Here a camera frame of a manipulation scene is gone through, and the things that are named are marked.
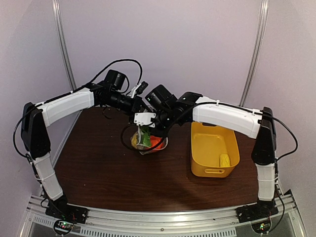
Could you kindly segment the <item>yellow toy pepper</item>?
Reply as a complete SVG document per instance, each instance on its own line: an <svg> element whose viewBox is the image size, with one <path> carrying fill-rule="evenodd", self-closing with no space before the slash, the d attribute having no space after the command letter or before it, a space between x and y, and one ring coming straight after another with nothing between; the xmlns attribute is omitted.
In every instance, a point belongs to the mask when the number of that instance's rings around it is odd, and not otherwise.
<svg viewBox="0 0 316 237"><path fill-rule="evenodd" d="M134 133L133 136L131 137L131 145L133 148L137 148L138 143L139 143L139 135L138 133Z"/></svg>

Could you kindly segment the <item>green leafy toy vegetable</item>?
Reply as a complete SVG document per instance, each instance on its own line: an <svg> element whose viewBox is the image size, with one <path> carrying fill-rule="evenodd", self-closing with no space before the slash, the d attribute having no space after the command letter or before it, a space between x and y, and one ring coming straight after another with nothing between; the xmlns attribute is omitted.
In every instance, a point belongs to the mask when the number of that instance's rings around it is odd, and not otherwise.
<svg viewBox="0 0 316 237"><path fill-rule="evenodd" d="M151 147L150 131L148 127L140 127L140 145L145 147Z"/></svg>

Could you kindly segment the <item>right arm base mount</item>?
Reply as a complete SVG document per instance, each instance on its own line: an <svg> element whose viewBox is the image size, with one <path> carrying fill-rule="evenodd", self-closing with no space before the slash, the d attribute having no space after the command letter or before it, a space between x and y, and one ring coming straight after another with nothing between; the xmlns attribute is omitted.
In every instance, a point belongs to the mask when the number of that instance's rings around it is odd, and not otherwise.
<svg viewBox="0 0 316 237"><path fill-rule="evenodd" d="M255 204L244 205L235 209L240 223L268 218L278 214L278 208L274 201L258 201Z"/></svg>

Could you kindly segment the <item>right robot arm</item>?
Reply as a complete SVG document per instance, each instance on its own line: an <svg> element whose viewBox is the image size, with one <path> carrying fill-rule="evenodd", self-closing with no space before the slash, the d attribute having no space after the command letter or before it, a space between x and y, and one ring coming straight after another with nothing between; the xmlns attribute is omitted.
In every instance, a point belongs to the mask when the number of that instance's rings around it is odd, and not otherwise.
<svg viewBox="0 0 316 237"><path fill-rule="evenodd" d="M276 132L272 110L248 109L210 99L195 92L185 92L176 98L163 85L158 85L146 97L156 117L153 135L167 136L175 124L200 122L217 125L255 139L251 158L257 168L258 199L253 214L265 217L274 207L276 179Z"/></svg>

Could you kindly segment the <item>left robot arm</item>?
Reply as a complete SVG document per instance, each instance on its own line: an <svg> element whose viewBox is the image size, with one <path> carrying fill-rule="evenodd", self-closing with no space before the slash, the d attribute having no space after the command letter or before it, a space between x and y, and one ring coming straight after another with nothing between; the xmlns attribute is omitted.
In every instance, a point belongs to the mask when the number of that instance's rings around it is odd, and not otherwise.
<svg viewBox="0 0 316 237"><path fill-rule="evenodd" d="M27 150L26 157L35 172L49 201L48 209L60 219L71 215L64 194L50 159L51 142L47 128L56 121L78 111L95 106L110 106L127 113L129 116L141 111L142 98L139 96L148 86L139 82L130 95L120 92L126 75L109 70L105 79L99 83L88 82L77 90L57 96L45 102L25 104L21 124L21 138Z"/></svg>

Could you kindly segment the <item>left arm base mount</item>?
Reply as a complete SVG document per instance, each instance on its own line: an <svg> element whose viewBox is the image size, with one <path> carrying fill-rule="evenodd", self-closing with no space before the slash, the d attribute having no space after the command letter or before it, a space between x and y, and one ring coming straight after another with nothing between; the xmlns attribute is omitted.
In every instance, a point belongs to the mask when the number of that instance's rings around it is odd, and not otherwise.
<svg viewBox="0 0 316 237"><path fill-rule="evenodd" d="M88 209L83 207L77 207L73 205L67 205L65 214L62 214L55 207L49 206L45 214L54 218L67 220L75 224L85 224L88 214Z"/></svg>

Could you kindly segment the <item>red toy pepper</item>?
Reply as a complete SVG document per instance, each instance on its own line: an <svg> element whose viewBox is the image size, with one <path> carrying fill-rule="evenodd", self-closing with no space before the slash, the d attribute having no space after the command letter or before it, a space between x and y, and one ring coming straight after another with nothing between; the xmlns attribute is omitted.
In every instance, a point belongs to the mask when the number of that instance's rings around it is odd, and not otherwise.
<svg viewBox="0 0 316 237"><path fill-rule="evenodd" d="M151 147L154 147L161 141L161 138L151 135L150 141L151 141ZM166 142L167 142L167 139L164 139L158 146L156 146L155 150L163 150L166 146Z"/></svg>

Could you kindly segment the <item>clear dotted zip bag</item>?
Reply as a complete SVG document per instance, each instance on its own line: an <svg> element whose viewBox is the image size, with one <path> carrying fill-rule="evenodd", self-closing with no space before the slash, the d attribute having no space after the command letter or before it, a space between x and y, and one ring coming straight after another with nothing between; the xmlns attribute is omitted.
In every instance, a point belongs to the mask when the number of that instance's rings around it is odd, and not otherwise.
<svg viewBox="0 0 316 237"><path fill-rule="evenodd" d="M161 138L153 136L150 134L149 129L144 126L139 126L137 131L131 137L131 145L133 148L139 150L146 150L153 146L156 146ZM164 150L168 145L168 138L165 138L162 143L160 143L155 149L152 149L147 152L140 152L142 155L155 153Z"/></svg>

